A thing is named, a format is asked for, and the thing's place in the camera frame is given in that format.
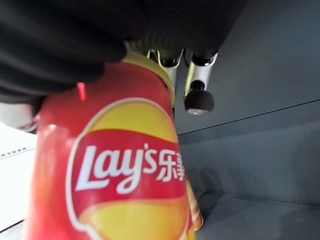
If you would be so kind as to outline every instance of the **lay's chip canister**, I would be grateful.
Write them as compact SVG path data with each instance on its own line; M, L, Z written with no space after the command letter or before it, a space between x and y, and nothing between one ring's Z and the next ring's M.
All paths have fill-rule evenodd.
M26 240L194 240L160 67L133 53L48 97L39 118Z

